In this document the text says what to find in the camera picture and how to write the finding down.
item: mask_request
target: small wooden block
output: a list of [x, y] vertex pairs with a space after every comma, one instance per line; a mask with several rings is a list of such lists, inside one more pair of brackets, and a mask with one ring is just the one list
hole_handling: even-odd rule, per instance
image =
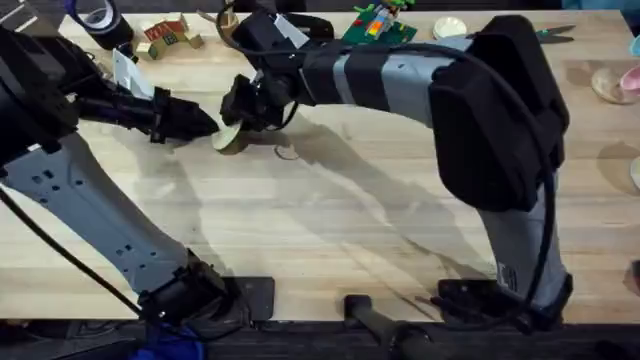
[[184, 33], [184, 37], [186, 38], [186, 41], [189, 43], [189, 45], [191, 45], [191, 47], [194, 49], [199, 49], [204, 45], [204, 40], [199, 33], [194, 34], [187, 31], [186, 33]]

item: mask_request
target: black cable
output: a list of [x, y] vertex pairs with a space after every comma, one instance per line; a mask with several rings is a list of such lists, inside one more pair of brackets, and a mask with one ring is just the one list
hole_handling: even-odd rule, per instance
[[[231, 8], [234, 4], [234, 1], [228, 3], [223, 9], [218, 13], [216, 29], [218, 30], [218, 34], [220, 38], [231, 48], [245, 54], [248, 56], [259, 56], [264, 57], [268, 55], [296, 55], [296, 54], [308, 54], [310, 51], [307, 50], [278, 50], [278, 51], [254, 51], [251, 49], [246, 49], [242, 47], [240, 44], [236, 43], [234, 40], [228, 38], [224, 32], [222, 31], [222, 27], [220, 26], [223, 13]], [[340, 49], [340, 53], [348, 53], [354, 49], [352, 46], [344, 46]], [[544, 273], [544, 267], [547, 262], [547, 258], [549, 255], [549, 250], [551, 249], [551, 244], [553, 241], [553, 230], [555, 226], [555, 180], [553, 178], [554, 173], [551, 168], [551, 164], [549, 163], [548, 154], [545, 154], [544, 147], [542, 146], [542, 142], [540, 140], [541, 136], [538, 133], [536, 119], [535, 116], [531, 113], [527, 105], [524, 103], [520, 95], [513, 89], [513, 87], [500, 75], [497, 71], [487, 65], [484, 61], [476, 58], [473, 55], [467, 54], [464, 51], [442, 46], [436, 44], [401, 44], [396, 46], [391, 46], [389, 48], [376, 48], [376, 51], [389, 51], [389, 52], [420, 52], [420, 53], [429, 53], [429, 54], [439, 54], [444, 55], [452, 59], [468, 61], [480, 69], [486, 71], [493, 81], [499, 86], [499, 88], [504, 92], [513, 105], [515, 105], [517, 111], [523, 117], [525, 127], [529, 132], [531, 139], [533, 141], [536, 155], [538, 157], [538, 161], [540, 162], [540, 168], [542, 171], [542, 183], [544, 188], [544, 198], [545, 198], [545, 216], [544, 216], [544, 226], [542, 232], [542, 241], [540, 243], [540, 250], [538, 253], [538, 260], [536, 262], [536, 266], [534, 269], [534, 274], [531, 280], [531, 284], [529, 285], [529, 289], [527, 291], [527, 295], [524, 301], [518, 306], [516, 309], [509, 312], [507, 315], [489, 321], [485, 324], [480, 325], [470, 325], [470, 326], [451, 326], [451, 325], [443, 325], [443, 327], [448, 330], [454, 331], [484, 331], [494, 328], [496, 326], [512, 322], [516, 320], [520, 315], [525, 313], [531, 307], [533, 300], [538, 292], [538, 288], [540, 286], [540, 282], [542, 280], [542, 275]]]
[[42, 241], [44, 241], [49, 247], [51, 247], [55, 252], [64, 257], [68, 262], [73, 264], [78, 270], [82, 271], [85, 275], [89, 276], [93, 281], [98, 283], [104, 289], [106, 289], [111, 295], [115, 296], [121, 303], [123, 303], [126, 307], [128, 307], [133, 313], [135, 313], [140, 319], [147, 321], [154, 327], [164, 331], [170, 335], [173, 335], [179, 339], [186, 341], [197, 341], [201, 343], [209, 343], [222, 339], [223, 337], [235, 334], [236, 332], [243, 329], [245, 326], [243, 324], [244, 318], [241, 319], [240, 324], [221, 335], [205, 338], [200, 336], [187, 336], [180, 333], [177, 330], [172, 328], [168, 328], [163, 326], [161, 320], [159, 319], [151, 319], [146, 316], [136, 306], [131, 300], [129, 300], [124, 294], [122, 294], [118, 289], [116, 289], [113, 285], [111, 285], [108, 281], [106, 281], [102, 276], [98, 275], [95, 271], [93, 271], [90, 267], [85, 265], [82, 261], [76, 258], [73, 254], [71, 254], [67, 249], [65, 249], [62, 245], [60, 245], [56, 240], [54, 240], [46, 231], [44, 231], [27, 213], [20, 208], [20, 206], [7, 194], [2, 187], [0, 187], [0, 201], [2, 201], [8, 208], [13, 212], [31, 231], [33, 231]]
[[287, 125], [289, 125], [289, 123], [291, 122], [291, 120], [293, 120], [293, 117], [296, 116], [296, 113], [298, 112], [298, 107], [300, 106], [300, 103], [298, 103], [297, 101], [293, 102], [293, 107], [291, 108], [291, 110], [289, 111], [289, 115], [287, 116], [287, 119], [282, 123], [282, 125], [273, 128], [273, 129], [268, 129], [267, 131], [280, 131], [284, 128], [287, 127]]
[[47, 234], [42, 228], [36, 224], [36, 222], [31, 219], [27, 213], [20, 208], [20, 206], [13, 201], [13, 199], [7, 194], [4, 189], [0, 187], [0, 201], [2, 201], [8, 208], [14, 213], [28, 228], [33, 231], [42, 241], [44, 241], [49, 247], [51, 247], [55, 252], [64, 257], [68, 262], [73, 264], [73, 266], [77, 267], [80, 271], [85, 273], [88, 277], [90, 277], [93, 281], [97, 282], [100, 286], [105, 288], [111, 295], [115, 296], [121, 303], [123, 303], [126, 307], [128, 307], [131, 311], [133, 311], [136, 315], [143, 317], [142, 311], [133, 303], [131, 300], [127, 299], [118, 289], [116, 289], [113, 285], [111, 285], [108, 281], [98, 275], [95, 271], [93, 271], [90, 267], [85, 265], [82, 261], [78, 260], [73, 254], [71, 254], [67, 249], [65, 249], [62, 245], [60, 245], [57, 241], [55, 241], [49, 234]]

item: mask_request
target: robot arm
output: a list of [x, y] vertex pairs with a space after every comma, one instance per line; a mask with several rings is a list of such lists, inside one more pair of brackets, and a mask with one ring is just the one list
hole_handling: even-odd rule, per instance
[[116, 104], [124, 111], [97, 117], [118, 124], [124, 117], [131, 121], [126, 125], [159, 137], [188, 128], [175, 123], [173, 115], [178, 114], [173, 112], [199, 110], [197, 104], [165, 96], [164, 104], [145, 112], [141, 102], [155, 100], [111, 88], [87, 56], [65, 39], [32, 38], [0, 28], [0, 42], [0, 182], [38, 202], [105, 256], [139, 294], [148, 319], [178, 324], [220, 307], [229, 299], [226, 282], [156, 227], [111, 181], [78, 134], [77, 104], [65, 95], [104, 101], [106, 107]]
[[[497, 263], [497, 281], [443, 280], [441, 299], [434, 303], [444, 308], [444, 298], [469, 305], [477, 298], [464, 293], [488, 292], [493, 295], [481, 295], [484, 299], [472, 307], [499, 317], [526, 298], [545, 216], [541, 165], [530, 134], [488, 74], [474, 64], [415, 49], [399, 53], [372, 45], [344, 54], [340, 42], [313, 44], [282, 16], [266, 12], [244, 20], [233, 38], [249, 50], [245, 53], [258, 76], [236, 78], [223, 101], [225, 123], [242, 120], [258, 131], [281, 127], [283, 107], [295, 101], [352, 104], [433, 128], [440, 177], [456, 197], [478, 209]], [[558, 169], [569, 116], [531, 24], [521, 17], [497, 17], [474, 36], [439, 44], [480, 58], [516, 89], [538, 121], [543, 151]], [[281, 55], [279, 50], [304, 52]], [[271, 54], [261, 56], [264, 51]], [[556, 323], [571, 289], [554, 231], [529, 318], [520, 325], [544, 329]]]

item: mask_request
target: wooden tabletop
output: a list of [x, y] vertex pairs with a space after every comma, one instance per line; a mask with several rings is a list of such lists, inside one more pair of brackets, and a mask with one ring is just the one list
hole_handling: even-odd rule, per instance
[[[496, 12], [446, 13], [480, 30]], [[610, 105], [590, 88], [598, 68], [630, 68], [631, 35], [617, 11], [527, 12], [537, 28], [576, 24], [576, 41], [545, 45], [568, 103], [567, 161], [558, 223], [564, 262], [575, 276], [565, 310], [571, 323], [640, 323], [640, 298], [627, 270], [640, 259], [640, 199], [628, 176], [640, 156], [640, 107]], [[318, 14], [342, 33], [355, 13]], [[445, 13], [403, 13], [430, 39]], [[132, 25], [161, 15], [131, 15]], [[221, 45], [212, 24], [187, 15], [206, 46], [177, 45], [141, 63], [155, 85], [200, 102], [217, 116], [244, 57]], [[60, 32], [108, 62], [109, 53], [66, 18]], [[341, 299], [366, 293], [397, 319], [438, 320], [416, 304], [439, 279], [494, 278], [476, 211], [443, 187], [432, 133], [400, 116], [345, 106], [303, 107], [283, 134], [256, 136], [224, 156], [210, 139], [151, 145], [136, 131], [83, 123], [109, 175], [163, 230], [219, 271], [276, 279], [275, 319], [340, 320]], [[284, 149], [286, 161], [274, 148]], [[135, 299], [119, 273], [52, 215], [25, 209], [82, 261]], [[110, 294], [69, 265], [0, 207], [0, 318], [130, 318]]]

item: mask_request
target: scissors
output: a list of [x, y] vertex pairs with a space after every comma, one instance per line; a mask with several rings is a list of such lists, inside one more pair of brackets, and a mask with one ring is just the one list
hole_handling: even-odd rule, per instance
[[566, 25], [559, 26], [556, 28], [544, 29], [540, 31], [536, 31], [536, 35], [538, 36], [538, 40], [540, 40], [541, 44], [560, 44], [569, 41], [573, 41], [574, 39], [569, 36], [556, 36], [557, 34], [562, 34], [564, 32], [573, 30], [575, 25]]

